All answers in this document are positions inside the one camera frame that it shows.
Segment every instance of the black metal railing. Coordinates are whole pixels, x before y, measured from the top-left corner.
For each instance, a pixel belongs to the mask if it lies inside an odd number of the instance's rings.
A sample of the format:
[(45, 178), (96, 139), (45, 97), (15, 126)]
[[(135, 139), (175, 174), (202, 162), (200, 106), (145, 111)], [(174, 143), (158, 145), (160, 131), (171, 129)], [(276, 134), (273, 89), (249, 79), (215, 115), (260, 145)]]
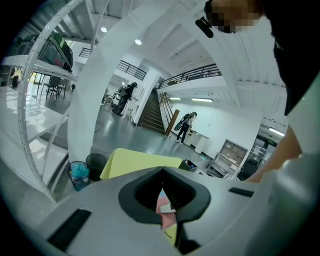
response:
[(190, 80), (216, 76), (222, 76), (221, 72), (216, 64), (210, 64), (192, 69), (190, 71), (183, 72), (167, 80), (163, 80), (162, 83), (159, 85), (158, 89), (176, 85)]
[[(82, 51), (79, 54), (80, 57), (84, 57), (84, 58), (89, 58), (90, 56), (90, 49), (88, 48), (82, 48)], [(128, 73), (129, 75), (134, 76), (135, 78), (140, 79), (141, 81), (144, 80), (145, 76), (146, 76), (146, 72), (143, 71), (142, 69), (131, 65), (128, 62), (125, 62), (123, 60), (120, 60), (120, 62), (118, 63), (118, 65), (116, 66), (116, 68), (118, 70), (121, 70), (125, 73)]]

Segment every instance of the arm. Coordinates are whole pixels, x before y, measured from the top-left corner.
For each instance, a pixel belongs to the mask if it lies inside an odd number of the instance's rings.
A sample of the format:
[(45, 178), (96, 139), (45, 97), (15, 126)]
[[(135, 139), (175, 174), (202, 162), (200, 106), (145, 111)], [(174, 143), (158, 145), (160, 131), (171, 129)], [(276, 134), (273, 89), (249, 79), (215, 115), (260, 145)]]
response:
[(297, 158), (301, 153), (301, 148), (294, 131), (289, 126), (270, 159), (262, 168), (245, 181), (258, 183), (266, 172), (279, 169), (286, 160)]

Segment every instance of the woman with backpack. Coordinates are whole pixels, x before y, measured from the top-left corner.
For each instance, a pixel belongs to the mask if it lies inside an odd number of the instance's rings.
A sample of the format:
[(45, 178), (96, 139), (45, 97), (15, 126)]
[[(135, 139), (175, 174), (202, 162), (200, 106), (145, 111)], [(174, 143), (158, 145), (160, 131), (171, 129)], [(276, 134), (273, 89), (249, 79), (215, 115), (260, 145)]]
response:
[(197, 112), (192, 112), (190, 114), (186, 114), (181, 119), (181, 121), (179, 122), (179, 123), (181, 123), (180, 131), (179, 131), (178, 136), (176, 137), (175, 142), (179, 142), (180, 135), (183, 133), (180, 145), (182, 145), (184, 143), (187, 132), (188, 132), (189, 128), (192, 128), (192, 122), (196, 119), (197, 115), (198, 115)]

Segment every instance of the chair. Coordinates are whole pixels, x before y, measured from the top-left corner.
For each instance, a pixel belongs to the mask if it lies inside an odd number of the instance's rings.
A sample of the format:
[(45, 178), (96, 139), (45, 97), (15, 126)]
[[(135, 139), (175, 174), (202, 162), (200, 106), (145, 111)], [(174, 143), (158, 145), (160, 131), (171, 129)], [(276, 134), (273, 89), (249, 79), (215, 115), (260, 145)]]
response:
[(241, 168), (241, 172), (238, 174), (238, 178), (240, 181), (244, 181), (252, 176), (258, 169), (258, 161), (251, 158), (250, 160), (246, 161)]
[(69, 83), (68, 79), (63, 79), (60, 81), (60, 83), (58, 85), (59, 96), (60, 96), (60, 93), (62, 92), (62, 90), (64, 90), (63, 99), (65, 99), (65, 96), (66, 96), (66, 87), (67, 87), (68, 83)]
[(52, 93), (55, 93), (55, 99), (57, 100), (58, 99), (58, 93), (59, 93), (58, 85), (60, 83), (60, 80), (61, 80), (60, 77), (51, 76), (49, 83), (44, 83), (43, 84), (40, 96), (42, 95), (42, 91), (44, 90), (44, 86), (47, 86), (48, 89), (46, 90), (45, 99), (48, 98), (48, 93), (51, 92), (50, 96), (52, 96)]

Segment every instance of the gray floor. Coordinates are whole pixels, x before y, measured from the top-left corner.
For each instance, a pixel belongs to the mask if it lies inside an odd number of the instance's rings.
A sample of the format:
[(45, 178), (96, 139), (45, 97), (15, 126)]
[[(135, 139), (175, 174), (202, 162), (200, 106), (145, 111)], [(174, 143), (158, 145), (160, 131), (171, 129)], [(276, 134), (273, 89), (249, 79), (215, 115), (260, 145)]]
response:
[[(37, 86), (30, 85), (28, 94), (31, 96), (36, 92)], [(38, 96), (37, 102), (63, 114), (70, 105), (72, 95), (66, 92), (65, 100), (62, 95), (58, 100), (52, 98), (46, 100), (45, 97), (45, 93), (42, 93), (41, 97)], [(158, 132), (133, 126), (129, 119), (121, 119), (120, 116), (113, 114), (108, 106), (100, 108), (96, 123), (97, 129), (93, 138), (92, 151), (107, 154), (117, 148), (124, 148), (148, 154), (188, 159), (198, 166), (205, 164), (205, 161), (194, 152), (193, 148), (176, 143), (174, 135), (166, 137)], [(60, 128), (59, 135), (67, 138), (67, 123)], [(35, 228), (56, 206), (56, 203), (24, 183), (1, 160), (0, 170), (0, 189), (11, 212), (18, 220)], [(55, 192), (58, 199), (62, 200), (74, 192), (68, 177), (63, 175)]]

